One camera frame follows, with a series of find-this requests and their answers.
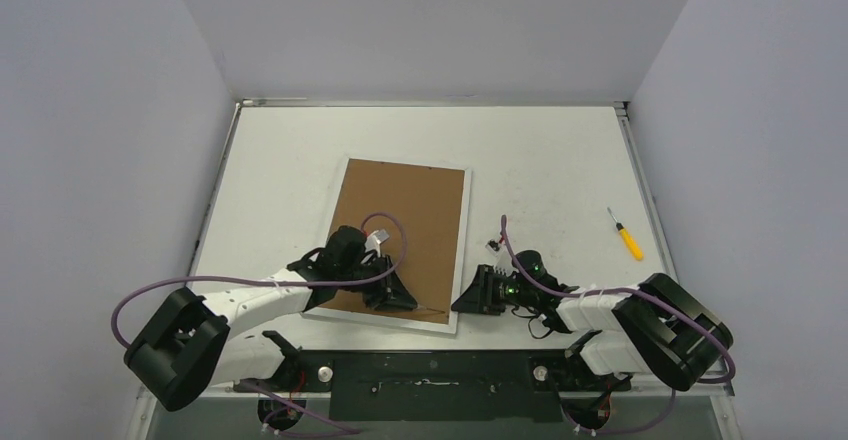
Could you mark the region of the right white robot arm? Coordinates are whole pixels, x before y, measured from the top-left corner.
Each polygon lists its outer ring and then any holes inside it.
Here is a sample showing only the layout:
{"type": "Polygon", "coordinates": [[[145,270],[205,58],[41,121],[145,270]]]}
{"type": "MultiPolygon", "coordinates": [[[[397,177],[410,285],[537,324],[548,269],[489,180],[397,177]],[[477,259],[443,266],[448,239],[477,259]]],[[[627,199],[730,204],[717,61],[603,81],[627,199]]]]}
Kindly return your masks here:
{"type": "Polygon", "coordinates": [[[577,388],[617,374],[652,374],[687,391],[733,344],[729,328],[665,273],[602,291],[560,283],[535,250],[511,263],[479,265],[452,311],[498,316],[525,309],[550,332],[578,335],[565,362],[577,388]]]}

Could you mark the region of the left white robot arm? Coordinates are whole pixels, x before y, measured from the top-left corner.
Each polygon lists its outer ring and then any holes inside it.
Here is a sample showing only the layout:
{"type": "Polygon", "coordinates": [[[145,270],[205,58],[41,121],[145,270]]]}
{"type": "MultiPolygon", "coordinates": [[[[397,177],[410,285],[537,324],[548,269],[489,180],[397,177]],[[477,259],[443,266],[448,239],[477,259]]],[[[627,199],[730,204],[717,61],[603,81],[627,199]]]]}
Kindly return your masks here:
{"type": "Polygon", "coordinates": [[[254,328],[308,312],[338,291],[359,292],[383,302],[398,264],[382,249],[384,230],[370,233],[344,225],[326,244],[262,280],[231,278],[231,289],[199,295],[174,280],[176,290],[132,341],[124,341],[124,364],[168,411],[192,403],[208,387],[260,380],[290,388],[298,377],[299,351],[275,331],[254,328]]]}

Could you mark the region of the white picture frame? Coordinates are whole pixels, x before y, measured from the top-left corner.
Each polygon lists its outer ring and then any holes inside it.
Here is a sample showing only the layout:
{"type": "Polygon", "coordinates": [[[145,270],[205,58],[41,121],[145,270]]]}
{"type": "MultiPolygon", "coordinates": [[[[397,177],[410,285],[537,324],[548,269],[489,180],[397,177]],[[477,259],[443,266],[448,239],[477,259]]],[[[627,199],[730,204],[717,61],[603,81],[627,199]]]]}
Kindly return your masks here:
{"type": "Polygon", "coordinates": [[[361,294],[348,292],[306,318],[455,335],[458,315],[450,306],[462,287],[470,193],[468,168],[344,159],[318,242],[324,244],[343,225],[367,233],[387,230],[391,238],[382,253],[396,264],[403,285],[420,306],[447,311],[450,318],[431,323],[413,312],[377,312],[364,305],[361,294]]]}

